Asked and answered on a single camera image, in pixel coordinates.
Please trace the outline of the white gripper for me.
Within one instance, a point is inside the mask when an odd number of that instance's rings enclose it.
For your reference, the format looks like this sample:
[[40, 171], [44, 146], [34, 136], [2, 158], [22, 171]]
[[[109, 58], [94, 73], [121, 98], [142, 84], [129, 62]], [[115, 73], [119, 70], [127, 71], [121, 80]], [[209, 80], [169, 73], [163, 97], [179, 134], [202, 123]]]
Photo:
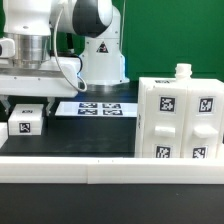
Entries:
[[11, 107], [8, 101], [10, 95], [47, 97], [46, 116], [51, 115], [55, 97], [75, 97], [80, 61], [60, 57], [59, 62], [62, 69], [59, 69], [54, 57], [42, 63], [39, 69], [22, 69], [14, 67], [9, 59], [0, 59], [0, 102], [6, 115]]

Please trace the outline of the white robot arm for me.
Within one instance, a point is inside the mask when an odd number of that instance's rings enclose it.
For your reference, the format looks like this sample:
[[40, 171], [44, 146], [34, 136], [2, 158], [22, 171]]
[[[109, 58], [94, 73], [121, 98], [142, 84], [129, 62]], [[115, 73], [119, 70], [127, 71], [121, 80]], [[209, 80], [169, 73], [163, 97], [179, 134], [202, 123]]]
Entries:
[[73, 98], [129, 82], [112, 0], [2, 0], [0, 103], [10, 96]]

